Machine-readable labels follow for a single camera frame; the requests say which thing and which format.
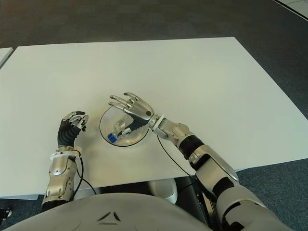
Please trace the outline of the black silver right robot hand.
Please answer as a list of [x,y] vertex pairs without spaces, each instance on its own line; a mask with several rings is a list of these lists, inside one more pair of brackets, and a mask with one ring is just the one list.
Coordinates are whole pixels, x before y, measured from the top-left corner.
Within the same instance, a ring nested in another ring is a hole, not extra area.
[[113,101],[108,103],[132,118],[132,122],[118,133],[118,137],[146,126],[154,115],[153,108],[142,98],[131,92],[125,92],[124,95],[128,96],[128,99],[111,95],[110,99]]

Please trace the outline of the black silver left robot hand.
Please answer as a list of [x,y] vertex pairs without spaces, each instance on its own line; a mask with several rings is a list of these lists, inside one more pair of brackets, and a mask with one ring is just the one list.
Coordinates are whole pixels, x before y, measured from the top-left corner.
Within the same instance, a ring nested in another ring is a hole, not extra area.
[[89,116],[82,111],[73,111],[64,116],[57,135],[58,147],[74,147],[77,136],[86,130],[88,119]]

